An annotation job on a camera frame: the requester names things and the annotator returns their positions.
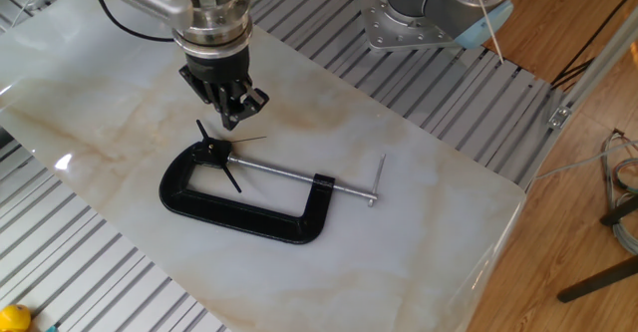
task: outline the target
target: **marble surface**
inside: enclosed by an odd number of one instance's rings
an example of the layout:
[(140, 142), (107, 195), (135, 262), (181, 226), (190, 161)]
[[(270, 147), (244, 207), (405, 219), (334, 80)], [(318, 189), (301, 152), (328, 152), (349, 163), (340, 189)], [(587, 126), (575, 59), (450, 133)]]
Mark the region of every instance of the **marble surface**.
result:
[[(107, 0), (126, 24), (165, 27)], [(0, 125), (233, 332), (463, 331), (524, 201), (479, 166), (255, 29), (255, 86), (271, 97), (232, 133), (177, 70), (174, 44), (115, 28), (96, 0), (60, 0), (0, 38)], [(370, 188), (335, 192), (319, 237), (291, 245), (166, 210), (169, 163), (209, 133), (236, 153)], [(191, 184), (299, 214), (309, 185), (232, 166)]]

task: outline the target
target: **wooden floor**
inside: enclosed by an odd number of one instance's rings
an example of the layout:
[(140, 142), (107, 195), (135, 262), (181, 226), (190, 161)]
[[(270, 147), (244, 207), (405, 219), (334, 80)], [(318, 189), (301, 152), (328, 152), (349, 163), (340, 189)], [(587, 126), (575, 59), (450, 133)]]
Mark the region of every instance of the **wooden floor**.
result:
[[(638, 139), (638, 42), (572, 117), (540, 173), (596, 155), (614, 128)], [(538, 180), (469, 331), (638, 331), (638, 276), (569, 304), (555, 298), (630, 257), (598, 222), (606, 211), (600, 162)], [(638, 233), (638, 216), (629, 219)]]
[[(511, 0), (514, 11), (496, 33), (506, 58), (551, 82), (621, 0)], [(630, 0), (578, 62), (597, 55), (638, 5)]]

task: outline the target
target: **black c-clamp frame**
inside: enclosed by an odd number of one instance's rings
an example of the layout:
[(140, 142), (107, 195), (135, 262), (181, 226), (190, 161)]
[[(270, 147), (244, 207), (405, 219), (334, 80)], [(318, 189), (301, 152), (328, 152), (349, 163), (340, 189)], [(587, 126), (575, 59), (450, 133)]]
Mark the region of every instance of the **black c-clamp frame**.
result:
[(210, 138), (197, 121), (203, 135), (183, 151), (168, 167), (159, 185), (159, 199), (172, 212), (201, 221), (233, 228), (283, 242), (302, 244), (315, 239), (323, 229), (335, 179), (315, 174), (306, 207), (295, 217), (266, 208), (188, 189), (195, 166), (221, 168), (238, 191), (226, 163), (232, 143)]

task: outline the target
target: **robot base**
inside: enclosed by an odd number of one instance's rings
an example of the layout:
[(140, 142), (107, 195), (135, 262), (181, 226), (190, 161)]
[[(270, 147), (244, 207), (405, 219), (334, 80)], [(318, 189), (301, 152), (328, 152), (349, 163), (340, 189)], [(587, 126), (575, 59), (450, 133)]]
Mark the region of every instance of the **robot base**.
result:
[(370, 46), (377, 51), (455, 47), (457, 43), (426, 17), (408, 17), (388, 0), (359, 0)]

